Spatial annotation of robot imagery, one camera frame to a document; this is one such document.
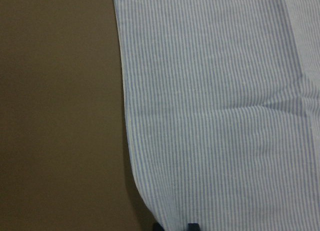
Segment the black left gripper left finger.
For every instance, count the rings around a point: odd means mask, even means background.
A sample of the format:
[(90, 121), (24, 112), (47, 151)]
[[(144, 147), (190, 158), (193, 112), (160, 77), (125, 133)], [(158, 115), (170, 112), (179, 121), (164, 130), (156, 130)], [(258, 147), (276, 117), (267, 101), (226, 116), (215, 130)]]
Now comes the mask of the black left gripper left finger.
[(164, 228), (158, 222), (155, 222), (152, 225), (152, 231), (164, 231)]

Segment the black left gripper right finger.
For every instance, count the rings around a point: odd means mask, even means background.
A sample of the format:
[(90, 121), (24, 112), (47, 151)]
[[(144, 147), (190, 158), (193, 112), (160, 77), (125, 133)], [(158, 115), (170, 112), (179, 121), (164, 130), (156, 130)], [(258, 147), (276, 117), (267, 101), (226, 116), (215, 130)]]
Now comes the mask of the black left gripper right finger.
[(200, 225), (198, 223), (189, 223), (187, 225), (187, 231), (200, 231)]

